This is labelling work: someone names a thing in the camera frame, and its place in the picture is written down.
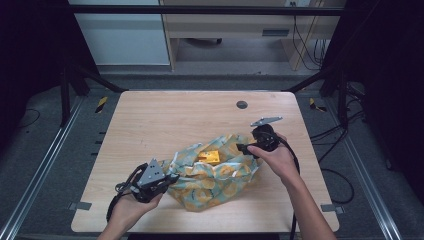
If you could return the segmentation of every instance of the metal rail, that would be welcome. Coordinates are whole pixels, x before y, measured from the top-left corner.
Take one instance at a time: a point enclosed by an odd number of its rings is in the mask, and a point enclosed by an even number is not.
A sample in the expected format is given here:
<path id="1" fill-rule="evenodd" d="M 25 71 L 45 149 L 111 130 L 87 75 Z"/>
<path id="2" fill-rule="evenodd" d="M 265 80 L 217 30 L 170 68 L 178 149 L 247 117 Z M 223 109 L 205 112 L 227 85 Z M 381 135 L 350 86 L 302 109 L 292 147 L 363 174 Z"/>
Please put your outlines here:
<path id="1" fill-rule="evenodd" d="M 261 6 L 193 6 L 193 5 L 63 5 L 43 6 L 45 9 L 68 9 L 73 13 L 97 14 L 202 14 L 202 15 L 291 15 L 291 16 L 353 16 L 367 9 L 318 7 L 261 7 Z"/>

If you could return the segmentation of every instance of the black plastic part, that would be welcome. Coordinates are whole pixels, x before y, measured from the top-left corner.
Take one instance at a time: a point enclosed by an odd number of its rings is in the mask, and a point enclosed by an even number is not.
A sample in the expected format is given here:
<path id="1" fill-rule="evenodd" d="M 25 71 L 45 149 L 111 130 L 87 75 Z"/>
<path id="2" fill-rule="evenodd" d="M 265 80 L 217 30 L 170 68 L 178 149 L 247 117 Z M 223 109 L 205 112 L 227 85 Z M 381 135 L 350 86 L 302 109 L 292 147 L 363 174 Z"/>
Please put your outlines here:
<path id="1" fill-rule="evenodd" d="M 248 146 L 256 146 L 267 152 L 272 152 L 278 147 L 279 137 L 269 124 L 256 127 L 253 129 L 252 135 L 256 140 L 256 143 L 237 144 L 237 149 L 243 152 L 244 155 L 253 155 L 249 150 L 247 150 Z"/>

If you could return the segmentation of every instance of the crumpled wrapping paper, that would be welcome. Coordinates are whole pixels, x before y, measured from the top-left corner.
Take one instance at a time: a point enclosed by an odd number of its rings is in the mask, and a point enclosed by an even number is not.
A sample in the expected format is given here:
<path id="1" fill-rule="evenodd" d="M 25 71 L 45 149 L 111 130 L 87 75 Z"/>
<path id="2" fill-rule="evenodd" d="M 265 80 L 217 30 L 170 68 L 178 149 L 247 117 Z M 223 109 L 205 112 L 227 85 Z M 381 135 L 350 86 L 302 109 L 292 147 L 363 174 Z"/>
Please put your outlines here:
<path id="1" fill-rule="evenodd" d="M 159 162 L 166 174 L 179 174 L 168 193 L 188 211 L 201 211 L 222 204 L 240 193 L 252 180 L 260 160 L 243 155 L 236 144 L 248 144 L 240 134 L 228 134 L 208 144 L 194 144 Z M 197 161 L 200 152 L 218 150 L 221 163 L 212 166 Z"/>

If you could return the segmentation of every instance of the human hand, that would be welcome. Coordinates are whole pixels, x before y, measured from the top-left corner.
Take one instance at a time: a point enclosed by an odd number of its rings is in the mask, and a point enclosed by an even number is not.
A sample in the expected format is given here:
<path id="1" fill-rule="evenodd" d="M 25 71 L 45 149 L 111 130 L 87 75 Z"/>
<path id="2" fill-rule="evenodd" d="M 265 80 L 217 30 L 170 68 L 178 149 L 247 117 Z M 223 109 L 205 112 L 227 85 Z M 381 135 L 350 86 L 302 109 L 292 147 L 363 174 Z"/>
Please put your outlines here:
<path id="1" fill-rule="evenodd" d="M 287 138 L 279 133 L 277 136 L 285 141 Z M 267 152 L 256 146 L 248 146 L 247 149 L 254 155 L 262 158 L 272 169 L 272 171 L 281 178 L 284 185 L 299 178 L 299 173 L 293 161 L 293 156 L 283 144 L 280 144 L 274 151 Z"/>
<path id="2" fill-rule="evenodd" d="M 138 202 L 132 194 L 122 196 L 113 208 L 112 216 L 98 239 L 119 239 L 144 214 L 155 209 L 159 205 L 162 196 L 162 193 L 157 195 L 149 203 Z"/>

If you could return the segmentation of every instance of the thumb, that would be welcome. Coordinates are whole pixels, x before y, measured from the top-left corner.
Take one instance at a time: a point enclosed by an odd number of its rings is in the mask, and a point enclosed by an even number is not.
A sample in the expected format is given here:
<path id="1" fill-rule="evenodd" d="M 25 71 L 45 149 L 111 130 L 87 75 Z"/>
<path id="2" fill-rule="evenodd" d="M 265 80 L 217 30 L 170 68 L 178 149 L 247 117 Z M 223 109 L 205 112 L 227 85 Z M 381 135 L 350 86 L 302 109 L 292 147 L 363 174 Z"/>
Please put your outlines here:
<path id="1" fill-rule="evenodd" d="M 248 146 L 247 150 L 249 150 L 249 152 L 252 153 L 253 155 L 258 156 L 262 159 L 264 159 L 264 157 L 267 153 L 266 151 L 262 150 L 261 148 L 256 147 L 256 146 L 252 146 L 252 145 Z"/>

